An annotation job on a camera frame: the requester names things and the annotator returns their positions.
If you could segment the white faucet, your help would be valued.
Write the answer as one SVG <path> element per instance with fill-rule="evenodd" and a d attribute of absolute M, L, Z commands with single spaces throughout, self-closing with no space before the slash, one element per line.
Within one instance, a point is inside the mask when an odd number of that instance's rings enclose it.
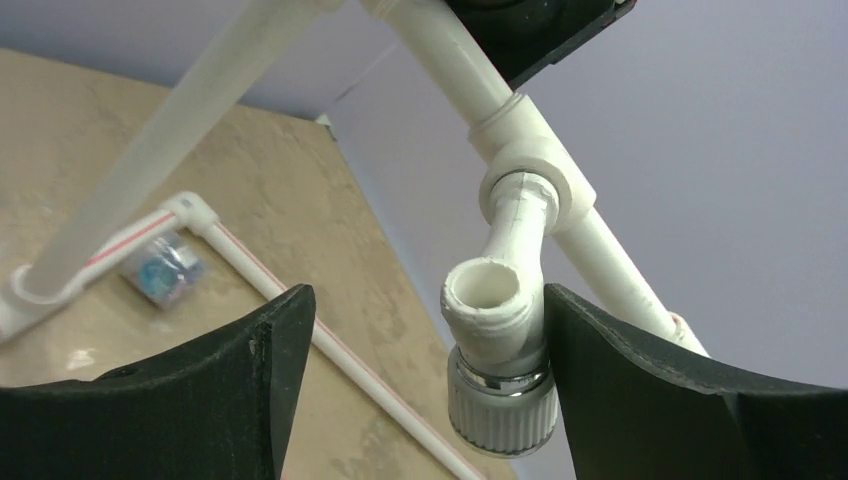
<path fill-rule="evenodd" d="M 456 265 L 441 289 L 455 339 L 448 413 L 469 446 L 501 458 L 527 456 L 559 415 L 544 332 L 541 247 L 559 204 L 543 177 L 514 172 L 488 195 L 492 215 L 481 254 Z"/>

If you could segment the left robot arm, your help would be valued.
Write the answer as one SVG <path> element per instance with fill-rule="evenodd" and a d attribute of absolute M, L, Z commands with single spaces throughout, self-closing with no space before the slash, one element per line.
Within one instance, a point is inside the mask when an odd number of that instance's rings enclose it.
<path fill-rule="evenodd" d="M 635 0 L 448 2 L 514 90 L 575 52 L 635 5 Z"/>

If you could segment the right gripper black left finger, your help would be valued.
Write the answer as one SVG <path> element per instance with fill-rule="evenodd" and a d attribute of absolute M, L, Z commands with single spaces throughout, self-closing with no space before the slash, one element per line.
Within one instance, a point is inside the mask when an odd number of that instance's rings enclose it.
<path fill-rule="evenodd" d="M 311 286 L 91 381 L 1 391 L 5 479 L 277 479 L 315 323 Z"/>

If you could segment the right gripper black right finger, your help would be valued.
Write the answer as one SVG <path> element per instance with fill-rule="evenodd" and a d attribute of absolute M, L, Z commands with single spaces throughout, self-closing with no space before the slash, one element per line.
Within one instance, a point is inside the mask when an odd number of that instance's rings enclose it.
<path fill-rule="evenodd" d="M 847 393 L 746 371 L 558 284 L 546 337 L 580 479 L 843 479 Z"/>

